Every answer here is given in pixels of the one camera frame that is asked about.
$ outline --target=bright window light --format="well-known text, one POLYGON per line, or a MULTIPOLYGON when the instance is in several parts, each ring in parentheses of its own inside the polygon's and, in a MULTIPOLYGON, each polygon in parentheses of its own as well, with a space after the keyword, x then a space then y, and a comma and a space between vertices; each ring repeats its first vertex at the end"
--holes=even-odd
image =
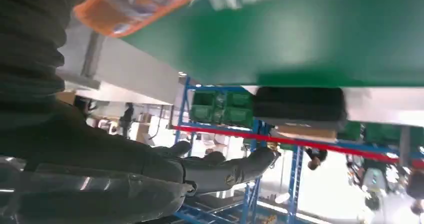
POLYGON ((290 194, 288 192, 281 194, 275 198, 275 203, 281 204, 287 201, 290 198, 290 194))

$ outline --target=cardboard box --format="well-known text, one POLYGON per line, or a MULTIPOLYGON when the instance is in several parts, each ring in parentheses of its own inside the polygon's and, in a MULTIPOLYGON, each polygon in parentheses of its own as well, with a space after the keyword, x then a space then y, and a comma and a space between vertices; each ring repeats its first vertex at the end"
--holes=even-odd
POLYGON ((279 125, 276 127, 276 130, 278 133, 288 138, 308 139, 331 143, 335 143, 337 138, 337 131, 328 129, 279 125))
POLYGON ((64 91, 56 93, 56 99, 61 100, 64 103, 73 105, 75 101, 75 92, 64 91))

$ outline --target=white panel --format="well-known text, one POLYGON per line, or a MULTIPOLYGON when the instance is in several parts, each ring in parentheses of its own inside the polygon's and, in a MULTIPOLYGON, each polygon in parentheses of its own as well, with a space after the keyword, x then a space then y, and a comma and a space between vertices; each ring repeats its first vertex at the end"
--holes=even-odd
POLYGON ((94 79, 173 104, 178 72, 128 43, 107 37, 94 79))
POLYGON ((109 102, 123 102, 123 103, 147 103, 147 104, 158 104, 158 105, 171 105, 172 102, 164 102, 158 99, 152 98, 147 95, 137 93, 116 85, 112 85, 105 81, 102 81, 100 88, 95 89, 81 89, 76 92, 79 96, 91 98, 99 101, 109 102))
POLYGON ((71 23, 66 29, 66 43, 58 49, 64 56, 65 62, 58 69, 72 74, 81 74, 92 32, 91 28, 83 25, 75 17, 71 18, 71 23))

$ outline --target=red beam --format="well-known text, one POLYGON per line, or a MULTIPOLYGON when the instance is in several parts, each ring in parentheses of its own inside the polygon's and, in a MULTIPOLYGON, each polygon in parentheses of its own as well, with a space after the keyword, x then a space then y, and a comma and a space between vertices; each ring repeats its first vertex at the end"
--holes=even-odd
MULTIPOLYGON (((192 133, 192 132, 213 133, 213 134, 219 134, 224 136, 234 136, 234 137, 241 137, 241 138, 248 138, 248 139, 256 139, 259 141, 276 142, 276 143, 284 143, 284 144, 289 144, 294 146, 325 149, 325 150, 338 152, 338 153, 346 153, 346 154, 352 154, 355 156, 362 156, 367 159, 375 159, 375 160, 379 160, 379 161, 383 161, 387 163, 397 163, 399 161, 398 158, 392 158, 385 154, 345 148, 345 147, 338 146, 336 144, 325 144, 325 143, 313 142, 308 140, 295 140, 295 139, 289 139, 289 138, 259 135, 259 134, 241 132, 236 130, 235 131, 219 130, 219 129, 211 129, 211 128, 191 127, 191 126, 173 126, 173 128, 175 130, 180 130, 180 131, 189 132, 189 133, 192 133)), ((412 161, 412 166, 415 168, 422 169, 424 168, 424 162, 420 159, 416 159, 412 161)))

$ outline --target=white wall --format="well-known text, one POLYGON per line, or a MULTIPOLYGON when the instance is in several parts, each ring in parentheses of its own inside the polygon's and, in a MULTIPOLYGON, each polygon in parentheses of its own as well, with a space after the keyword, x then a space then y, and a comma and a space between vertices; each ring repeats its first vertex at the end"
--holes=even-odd
POLYGON ((94 79, 173 104, 178 72, 128 43, 107 37, 94 79))

